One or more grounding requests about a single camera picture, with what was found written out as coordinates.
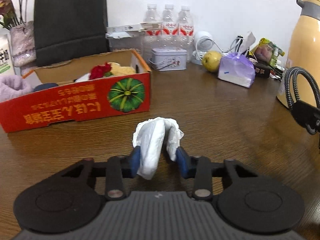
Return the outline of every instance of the black paper bag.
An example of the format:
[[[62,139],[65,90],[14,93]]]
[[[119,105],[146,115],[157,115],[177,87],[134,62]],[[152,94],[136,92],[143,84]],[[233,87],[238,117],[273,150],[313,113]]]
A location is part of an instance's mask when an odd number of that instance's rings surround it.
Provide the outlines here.
[[[108,52],[107,0],[35,0],[37,65]]]

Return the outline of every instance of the yellow thermos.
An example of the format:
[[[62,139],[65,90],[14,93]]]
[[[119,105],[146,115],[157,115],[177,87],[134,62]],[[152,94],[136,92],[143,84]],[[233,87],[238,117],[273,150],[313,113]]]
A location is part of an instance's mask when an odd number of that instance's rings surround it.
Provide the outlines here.
[[[285,68],[302,67],[306,69],[320,86],[320,0],[297,0],[297,4],[302,11],[292,33]],[[298,76],[297,84],[300,100],[316,106],[313,91],[302,75]],[[292,80],[290,87],[294,98]],[[288,107],[284,91],[284,75],[277,97]]]

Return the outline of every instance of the white lid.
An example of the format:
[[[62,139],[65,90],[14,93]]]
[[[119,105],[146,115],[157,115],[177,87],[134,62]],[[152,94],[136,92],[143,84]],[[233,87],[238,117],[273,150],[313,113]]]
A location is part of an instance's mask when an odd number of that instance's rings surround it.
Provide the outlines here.
[[[181,10],[187,10],[190,11],[190,7],[188,5],[182,5]]]
[[[164,7],[165,7],[166,9],[171,9],[171,10],[173,10],[174,5],[173,5],[173,4],[165,4]]]
[[[154,48],[154,49],[152,49],[152,53],[157,56],[186,55],[187,51],[185,49],[179,49],[179,48]]]
[[[157,8],[157,4],[156,3],[148,3],[147,7],[151,8],[151,9],[156,9]]]

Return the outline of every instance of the small white fan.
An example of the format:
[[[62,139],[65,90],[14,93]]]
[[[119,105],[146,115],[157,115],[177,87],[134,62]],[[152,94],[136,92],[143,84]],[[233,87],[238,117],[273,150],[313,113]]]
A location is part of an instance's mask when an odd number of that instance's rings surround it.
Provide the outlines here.
[[[214,46],[212,35],[209,32],[199,31],[194,37],[195,51],[192,54],[191,62],[202,65],[203,56]]]

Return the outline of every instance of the vase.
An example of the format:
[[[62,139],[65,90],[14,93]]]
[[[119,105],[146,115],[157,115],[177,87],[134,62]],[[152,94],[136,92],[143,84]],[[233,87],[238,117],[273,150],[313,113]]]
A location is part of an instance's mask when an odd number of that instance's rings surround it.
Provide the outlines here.
[[[22,67],[36,60],[33,21],[10,30],[13,65]]]

